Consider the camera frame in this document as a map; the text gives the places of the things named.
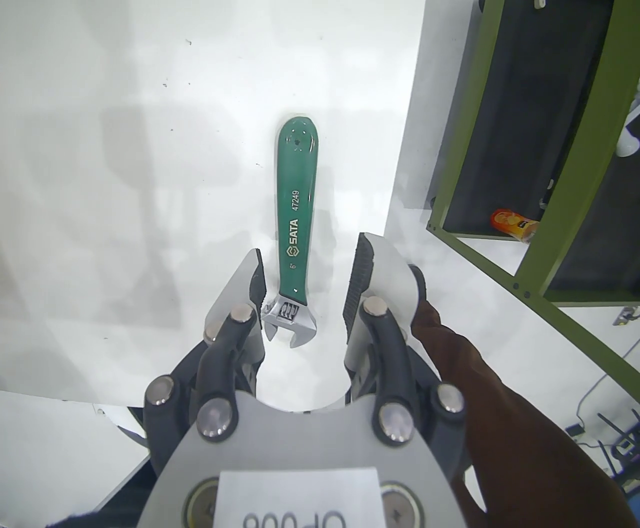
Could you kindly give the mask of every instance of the floor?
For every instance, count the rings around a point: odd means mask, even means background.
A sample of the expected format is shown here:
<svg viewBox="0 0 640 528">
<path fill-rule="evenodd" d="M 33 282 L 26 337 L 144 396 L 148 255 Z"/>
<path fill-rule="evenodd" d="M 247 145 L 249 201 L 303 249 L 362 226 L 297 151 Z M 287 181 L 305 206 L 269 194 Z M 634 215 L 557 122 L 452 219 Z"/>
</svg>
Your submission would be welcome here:
<svg viewBox="0 0 640 528">
<path fill-rule="evenodd" d="M 296 350 L 286 332 L 268 343 L 259 397 L 306 410 L 344 393 L 342 304 L 366 230 L 422 268 L 445 324 L 506 383 L 560 426 L 576 422 L 599 369 L 424 230 L 479 16 L 472 0 L 14 3 L 0 20 L 0 408 L 20 412 L 3 440 L 15 463 L 2 480 L 18 492 L 38 475 L 29 500 L 50 522 L 94 508 L 144 460 L 113 423 L 200 339 L 251 247 L 276 291 L 274 142 L 298 112 L 321 140 L 308 272 L 319 329 Z M 510 271 L 525 250 L 468 243 Z M 614 328 L 618 311 L 570 314 L 622 354 L 640 321 Z M 625 422 L 631 405 L 605 380 L 580 414 L 602 437 L 595 413 Z M 22 428 L 42 415 L 55 433 L 24 442 Z M 34 452 L 37 468 L 25 462 Z M 50 463 L 70 452 L 66 469 Z M 91 479 L 74 487 L 80 469 Z M 42 525 L 14 495 L 0 524 Z"/>
</svg>

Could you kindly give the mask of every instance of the black cable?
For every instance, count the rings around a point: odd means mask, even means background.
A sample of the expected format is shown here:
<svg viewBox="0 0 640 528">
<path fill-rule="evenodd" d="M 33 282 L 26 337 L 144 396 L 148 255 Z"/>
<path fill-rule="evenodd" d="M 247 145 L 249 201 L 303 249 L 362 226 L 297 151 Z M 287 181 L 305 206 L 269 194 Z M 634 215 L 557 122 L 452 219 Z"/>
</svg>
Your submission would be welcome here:
<svg viewBox="0 0 640 528">
<path fill-rule="evenodd" d="M 605 422 L 615 432 L 617 432 L 617 434 L 622 436 L 622 438 L 624 438 L 628 443 L 630 443 L 634 447 L 638 447 L 638 443 L 633 438 L 631 438 L 631 436 L 626 434 L 622 429 L 620 429 L 617 425 L 615 425 L 615 423 L 609 420 L 606 416 L 603 416 L 602 414 L 598 413 L 598 418 L 603 422 Z"/>
<path fill-rule="evenodd" d="M 629 354 L 631 354 L 631 352 L 633 352 L 634 348 L 636 348 L 636 346 L 640 343 L 640 339 L 638 339 L 635 343 L 633 343 L 633 345 L 631 346 L 631 348 L 629 350 L 627 350 L 624 355 L 622 356 L 622 359 L 625 359 Z M 584 420 L 582 420 L 582 418 L 580 418 L 580 407 L 582 406 L 584 400 L 587 399 L 587 396 L 590 395 L 595 388 L 600 384 L 600 382 L 602 380 L 604 380 L 604 378 L 609 377 L 608 374 L 605 374 L 604 376 L 602 376 L 598 381 L 595 382 L 595 384 L 593 385 L 593 387 L 591 387 L 584 396 L 582 396 L 582 398 L 580 399 L 580 401 L 578 402 L 578 407 L 575 410 L 575 417 L 578 418 L 578 420 L 580 420 L 580 425 L 582 426 L 583 429 L 586 430 L 585 426 L 584 426 Z"/>
<path fill-rule="evenodd" d="M 598 440 L 598 445 L 600 446 L 600 450 L 602 451 L 602 454 L 604 455 L 604 458 L 607 459 L 607 464 L 609 464 L 609 469 L 611 470 L 611 474 L 614 477 L 618 476 L 618 472 L 616 471 L 616 468 L 613 467 L 613 462 L 611 461 L 609 454 L 607 453 L 607 450 L 604 448 L 604 444 Z"/>
<path fill-rule="evenodd" d="M 586 442 L 576 442 L 575 445 L 584 445 L 585 447 L 590 447 L 591 449 L 600 448 L 599 445 L 591 445 L 591 444 L 587 444 Z M 602 444 L 602 445 L 604 445 L 604 447 L 613 447 L 613 444 Z"/>
</svg>

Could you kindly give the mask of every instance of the chrome wrench head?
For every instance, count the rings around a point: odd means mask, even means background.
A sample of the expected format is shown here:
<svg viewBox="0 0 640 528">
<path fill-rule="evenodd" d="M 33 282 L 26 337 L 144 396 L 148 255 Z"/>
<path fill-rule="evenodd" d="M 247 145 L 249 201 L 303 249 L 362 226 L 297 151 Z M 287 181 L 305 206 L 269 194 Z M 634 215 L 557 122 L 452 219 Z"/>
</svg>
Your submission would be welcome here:
<svg viewBox="0 0 640 528">
<path fill-rule="evenodd" d="M 292 299 L 278 295 L 262 308 L 264 333 L 271 341 L 279 327 L 293 332 L 289 346 L 295 348 L 311 341 L 316 335 L 316 319 L 309 307 Z"/>
</svg>

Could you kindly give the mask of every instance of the silver screw head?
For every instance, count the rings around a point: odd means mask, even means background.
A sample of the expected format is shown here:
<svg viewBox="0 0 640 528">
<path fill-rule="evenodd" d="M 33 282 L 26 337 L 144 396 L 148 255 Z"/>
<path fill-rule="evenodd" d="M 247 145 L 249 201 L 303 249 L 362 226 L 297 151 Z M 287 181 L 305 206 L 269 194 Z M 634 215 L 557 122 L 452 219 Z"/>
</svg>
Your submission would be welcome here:
<svg viewBox="0 0 640 528">
<path fill-rule="evenodd" d="M 212 398 L 198 411 L 196 424 L 205 438 L 216 438 L 231 425 L 233 409 L 225 398 Z"/>
<path fill-rule="evenodd" d="M 158 376 L 145 392 L 145 398 L 151 405 L 162 405 L 169 401 L 175 384 L 171 376 Z"/>
<path fill-rule="evenodd" d="M 213 323 L 209 323 L 204 329 L 204 341 L 207 344 L 213 343 L 218 336 L 220 328 L 222 328 L 222 321 L 213 321 Z"/>
<path fill-rule="evenodd" d="M 415 428 L 413 418 L 406 407 L 400 403 L 385 403 L 378 412 L 382 432 L 387 438 L 403 444 L 413 437 Z"/>
<path fill-rule="evenodd" d="M 455 385 L 441 383 L 438 386 L 438 399 L 445 411 L 450 413 L 462 412 L 465 408 L 465 397 Z"/>
<path fill-rule="evenodd" d="M 251 315 L 253 314 L 253 308 L 246 303 L 242 303 L 240 305 L 235 305 L 231 308 L 231 319 L 233 319 L 237 323 L 246 323 L 249 319 L 251 319 Z"/>
<path fill-rule="evenodd" d="M 218 479 L 202 482 L 187 499 L 184 517 L 188 528 L 211 528 L 216 513 Z"/>
<path fill-rule="evenodd" d="M 387 303 L 380 297 L 367 297 L 362 303 L 364 311 L 370 316 L 382 317 L 387 313 Z"/>
<path fill-rule="evenodd" d="M 387 528 L 417 528 L 421 526 L 420 508 L 413 495 L 400 484 L 381 486 L 382 506 Z"/>
</svg>

